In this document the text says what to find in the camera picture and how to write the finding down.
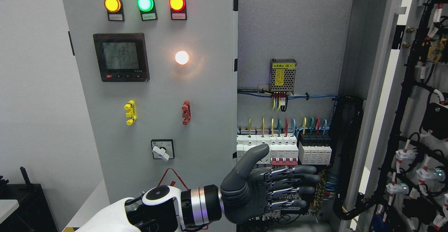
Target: white circuit breaker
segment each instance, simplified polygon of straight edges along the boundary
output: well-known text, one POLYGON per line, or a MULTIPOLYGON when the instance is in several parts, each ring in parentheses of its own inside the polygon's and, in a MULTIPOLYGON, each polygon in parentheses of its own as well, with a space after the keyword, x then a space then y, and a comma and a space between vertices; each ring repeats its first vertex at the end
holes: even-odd
POLYGON ((274 166, 294 166, 297 165, 298 148, 297 139, 290 133, 288 136, 282 134, 280 136, 270 136, 265 134, 238 135, 237 136, 237 161, 251 148, 268 144, 270 153, 261 159, 257 164, 274 165, 274 166))
POLYGON ((299 159, 302 165, 329 165, 331 153, 329 146, 303 146, 299 142, 299 159))

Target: robotic finger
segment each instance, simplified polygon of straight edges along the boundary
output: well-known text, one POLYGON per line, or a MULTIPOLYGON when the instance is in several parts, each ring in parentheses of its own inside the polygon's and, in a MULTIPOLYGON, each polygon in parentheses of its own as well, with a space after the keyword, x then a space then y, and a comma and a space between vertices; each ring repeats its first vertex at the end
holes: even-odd
POLYGON ((303 200, 272 200, 266 206, 266 212, 280 210, 284 208, 304 208, 307 206, 307 202, 303 200))

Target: digital power meter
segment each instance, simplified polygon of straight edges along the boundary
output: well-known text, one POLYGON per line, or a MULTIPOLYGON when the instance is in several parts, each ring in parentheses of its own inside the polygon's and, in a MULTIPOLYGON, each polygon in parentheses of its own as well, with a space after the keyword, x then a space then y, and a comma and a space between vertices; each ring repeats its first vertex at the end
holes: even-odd
POLYGON ((143 33, 97 33, 93 41, 103 82, 149 80, 143 33))

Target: white light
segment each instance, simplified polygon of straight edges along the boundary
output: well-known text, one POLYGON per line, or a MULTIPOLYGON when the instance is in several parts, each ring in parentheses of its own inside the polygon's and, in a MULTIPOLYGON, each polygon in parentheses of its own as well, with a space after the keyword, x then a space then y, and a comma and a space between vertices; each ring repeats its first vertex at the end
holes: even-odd
POLYGON ((176 62, 181 65, 185 65, 188 62, 188 60, 190 59, 190 57, 188 56, 188 53, 185 51, 177 52, 176 56, 174 58, 176 59, 176 62))

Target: red indicator light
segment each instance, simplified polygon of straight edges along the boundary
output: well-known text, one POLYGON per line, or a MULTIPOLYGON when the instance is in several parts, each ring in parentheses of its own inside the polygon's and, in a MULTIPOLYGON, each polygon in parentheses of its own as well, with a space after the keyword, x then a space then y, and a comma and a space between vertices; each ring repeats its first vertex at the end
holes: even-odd
POLYGON ((175 12, 180 12, 185 8, 185 0, 169 0, 169 7, 175 12))

